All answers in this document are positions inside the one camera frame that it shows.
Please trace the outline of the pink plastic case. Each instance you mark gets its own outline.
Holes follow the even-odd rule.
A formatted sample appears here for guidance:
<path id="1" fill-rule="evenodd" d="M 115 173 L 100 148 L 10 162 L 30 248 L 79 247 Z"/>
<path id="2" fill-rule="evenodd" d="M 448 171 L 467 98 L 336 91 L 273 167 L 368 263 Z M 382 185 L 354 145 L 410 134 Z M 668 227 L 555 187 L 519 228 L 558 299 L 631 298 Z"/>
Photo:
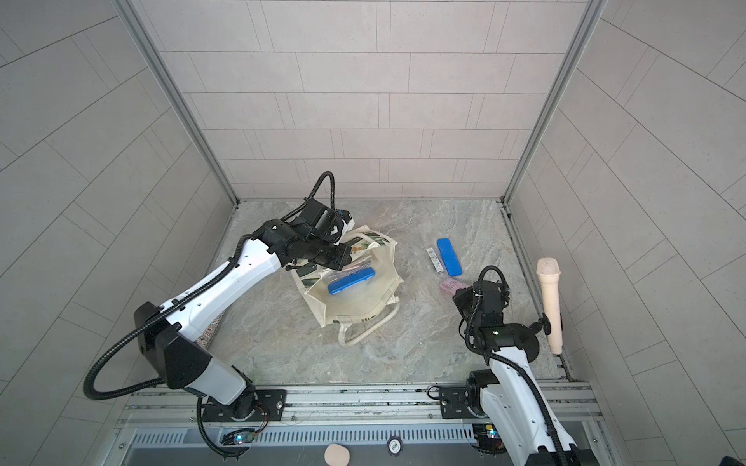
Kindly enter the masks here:
<path id="1" fill-rule="evenodd" d="M 440 289 L 450 297 L 454 297 L 461 289 L 468 289 L 469 285 L 454 278 L 447 278 L 439 284 Z"/>

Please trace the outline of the blue plastic case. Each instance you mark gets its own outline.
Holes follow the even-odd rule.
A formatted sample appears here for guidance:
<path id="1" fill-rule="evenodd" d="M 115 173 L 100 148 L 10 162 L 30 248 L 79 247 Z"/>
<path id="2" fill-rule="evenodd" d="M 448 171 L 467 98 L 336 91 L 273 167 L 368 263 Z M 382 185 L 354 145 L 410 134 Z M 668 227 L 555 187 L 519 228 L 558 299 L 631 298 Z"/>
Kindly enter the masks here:
<path id="1" fill-rule="evenodd" d="M 460 260 L 458 260 L 452 242 L 448 238 L 440 238 L 436 241 L 436 246 L 440 252 L 442 263 L 448 275 L 450 277 L 461 276 L 462 264 L 460 264 Z"/>
<path id="2" fill-rule="evenodd" d="M 351 273 L 346 277 L 343 277 L 328 285 L 328 293 L 330 295 L 336 295 L 350 287 L 354 287 L 359 283 L 366 282 L 376 275 L 375 270 L 372 267 L 363 268 L 355 273 Z"/>

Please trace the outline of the cream canvas tote bag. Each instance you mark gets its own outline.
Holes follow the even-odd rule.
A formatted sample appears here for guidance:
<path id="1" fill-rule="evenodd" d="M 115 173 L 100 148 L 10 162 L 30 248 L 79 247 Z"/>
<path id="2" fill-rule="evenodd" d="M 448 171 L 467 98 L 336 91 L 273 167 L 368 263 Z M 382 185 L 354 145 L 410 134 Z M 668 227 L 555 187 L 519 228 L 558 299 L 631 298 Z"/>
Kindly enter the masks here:
<path id="1" fill-rule="evenodd" d="M 352 246 L 353 261 L 341 271 L 307 264 L 291 277 L 320 326 L 337 324 L 338 343 L 353 347 L 390 322 L 400 309 L 397 290 L 403 283 L 397 273 L 397 242 L 366 225 L 348 232 L 342 241 Z M 375 277 L 336 295 L 328 285 L 363 268 L 372 267 Z"/>

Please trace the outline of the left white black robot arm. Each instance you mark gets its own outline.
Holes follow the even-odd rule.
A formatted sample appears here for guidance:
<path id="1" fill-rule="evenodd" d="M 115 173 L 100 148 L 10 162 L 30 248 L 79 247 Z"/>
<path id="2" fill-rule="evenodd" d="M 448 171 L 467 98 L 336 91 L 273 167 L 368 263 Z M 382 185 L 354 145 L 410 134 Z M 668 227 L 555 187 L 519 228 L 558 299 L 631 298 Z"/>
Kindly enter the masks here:
<path id="1" fill-rule="evenodd" d="M 350 264 L 352 248 L 341 238 L 354 224 L 349 212 L 307 199 L 298 211 L 242 236 L 233 256 L 194 287 L 160 307 L 141 306 L 135 322 L 149 329 L 138 336 L 138 346 L 161 384 L 226 407 L 233 419 L 250 417 L 252 381 L 198 345 L 198 338 L 245 292 L 284 267 L 341 270 Z"/>

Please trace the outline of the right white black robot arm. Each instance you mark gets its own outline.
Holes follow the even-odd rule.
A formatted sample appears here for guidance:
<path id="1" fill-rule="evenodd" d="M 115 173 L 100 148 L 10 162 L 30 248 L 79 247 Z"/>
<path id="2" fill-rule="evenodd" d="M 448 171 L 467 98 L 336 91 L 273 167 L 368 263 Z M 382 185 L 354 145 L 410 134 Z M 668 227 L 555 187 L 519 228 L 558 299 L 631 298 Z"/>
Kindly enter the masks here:
<path id="1" fill-rule="evenodd" d="M 503 281 L 480 279 L 459 289 L 454 303 L 462 315 L 466 349 L 489 368 L 467 379 L 470 410 L 485 417 L 515 465 L 596 465 L 592 450 L 581 449 L 561 425 L 532 375 L 539 353 L 538 335 L 552 330 L 542 316 L 529 326 L 507 323 L 510 298 Z"/>

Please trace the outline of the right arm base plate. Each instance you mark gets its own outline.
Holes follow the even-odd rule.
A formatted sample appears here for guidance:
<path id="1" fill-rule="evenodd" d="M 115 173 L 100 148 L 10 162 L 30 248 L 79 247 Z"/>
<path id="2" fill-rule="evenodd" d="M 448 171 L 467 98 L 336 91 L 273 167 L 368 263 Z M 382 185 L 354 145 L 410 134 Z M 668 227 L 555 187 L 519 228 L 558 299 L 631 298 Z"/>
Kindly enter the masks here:
<path id="1" fill-rule="evenodd" d="M 443 419 L 485 419 L 487 416 L 475 409 L 465 386 L 437 386 L 438 402 Z"/>

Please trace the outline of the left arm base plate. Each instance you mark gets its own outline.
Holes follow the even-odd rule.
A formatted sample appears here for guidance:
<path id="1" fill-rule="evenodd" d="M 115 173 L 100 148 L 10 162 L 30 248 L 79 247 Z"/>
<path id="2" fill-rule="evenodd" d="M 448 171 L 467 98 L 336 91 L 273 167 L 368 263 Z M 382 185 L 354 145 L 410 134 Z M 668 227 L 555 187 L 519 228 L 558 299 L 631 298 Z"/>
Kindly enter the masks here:
<path id="1" fill-rule="evenodd" d="M 279 421 L 285 409 L 287 395 L 283 389 L 247 388 L 229 405 L 223 405 L 209 397 L 202 404 L 201 417 L 208 423 Z"/>

